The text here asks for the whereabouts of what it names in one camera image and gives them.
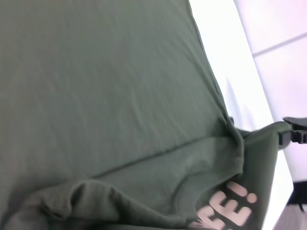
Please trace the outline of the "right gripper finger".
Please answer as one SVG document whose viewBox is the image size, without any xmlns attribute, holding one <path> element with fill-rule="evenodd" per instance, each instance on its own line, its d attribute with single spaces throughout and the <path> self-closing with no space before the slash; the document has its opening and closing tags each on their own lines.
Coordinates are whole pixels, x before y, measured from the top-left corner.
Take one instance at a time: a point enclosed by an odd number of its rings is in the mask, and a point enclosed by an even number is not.
<svg viewBox="0 0 307 230">
<path fill-rule="evenodd" d="M 292 129 L 307 129 L 307 117 L 284 117 L 283 121 L 292 126 Z"/>
<path fill-rule="evenodd" d="M 293 130 L 279 133 L 279 145 L 288 145 L 290 142 L 306 144 L 307 132 L 305 130 Z"/>
</svg>

